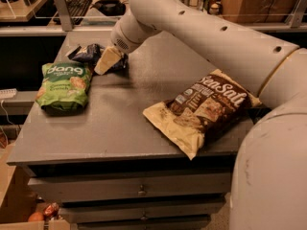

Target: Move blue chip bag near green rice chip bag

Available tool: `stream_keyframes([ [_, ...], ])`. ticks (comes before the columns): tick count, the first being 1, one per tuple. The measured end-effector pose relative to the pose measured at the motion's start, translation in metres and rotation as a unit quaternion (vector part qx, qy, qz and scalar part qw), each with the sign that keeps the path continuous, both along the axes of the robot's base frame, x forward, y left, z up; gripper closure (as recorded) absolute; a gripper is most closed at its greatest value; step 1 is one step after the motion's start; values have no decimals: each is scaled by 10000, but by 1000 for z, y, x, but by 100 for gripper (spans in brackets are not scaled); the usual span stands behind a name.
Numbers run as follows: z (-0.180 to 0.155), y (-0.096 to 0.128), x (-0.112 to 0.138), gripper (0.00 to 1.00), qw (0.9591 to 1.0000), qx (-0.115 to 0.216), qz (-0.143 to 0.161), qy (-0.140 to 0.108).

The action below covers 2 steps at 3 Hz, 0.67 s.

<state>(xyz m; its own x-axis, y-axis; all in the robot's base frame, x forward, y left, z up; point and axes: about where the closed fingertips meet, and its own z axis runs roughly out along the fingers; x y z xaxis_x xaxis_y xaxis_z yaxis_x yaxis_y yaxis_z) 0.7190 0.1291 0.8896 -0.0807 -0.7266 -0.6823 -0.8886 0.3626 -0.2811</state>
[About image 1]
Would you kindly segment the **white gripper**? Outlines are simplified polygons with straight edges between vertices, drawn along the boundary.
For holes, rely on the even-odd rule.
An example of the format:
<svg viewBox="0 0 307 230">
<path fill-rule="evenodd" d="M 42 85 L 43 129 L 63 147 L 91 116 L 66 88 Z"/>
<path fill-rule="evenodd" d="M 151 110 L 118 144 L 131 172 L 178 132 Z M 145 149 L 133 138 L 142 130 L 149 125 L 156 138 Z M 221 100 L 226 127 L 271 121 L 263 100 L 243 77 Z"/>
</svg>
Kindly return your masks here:
<svg viewBox="0 0 307 230">
<path fill-rule="evenodd" d="M 153 8 L 130 8 L 113 27 L 110 39 L 114 46 L 104 49 L 94 68 L 95 73 L 103 75 L 117 67 L 123 59 L 123 53 L 132 53 L 146 39 L 159 34 L 160 30 L 155 26 L 157 16 L 158 12 Z"/>
</svg>

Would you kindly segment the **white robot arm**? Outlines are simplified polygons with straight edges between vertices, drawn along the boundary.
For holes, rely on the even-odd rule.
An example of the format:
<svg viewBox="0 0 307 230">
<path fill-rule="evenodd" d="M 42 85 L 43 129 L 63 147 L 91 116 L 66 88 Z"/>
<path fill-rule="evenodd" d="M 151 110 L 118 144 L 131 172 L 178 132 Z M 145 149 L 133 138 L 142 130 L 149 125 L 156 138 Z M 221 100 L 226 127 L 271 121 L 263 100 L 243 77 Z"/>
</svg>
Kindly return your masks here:
<svg viewBox="0 0 307 230">
<path fill-rule="evenodd" d="M 180 0 L 130 0 L 111 41 L 124 53 L 166 31 L 241 83 L 270 113 L 235 163 L 229 230 L 307 230 L 307 53 Z"/>
</svg>

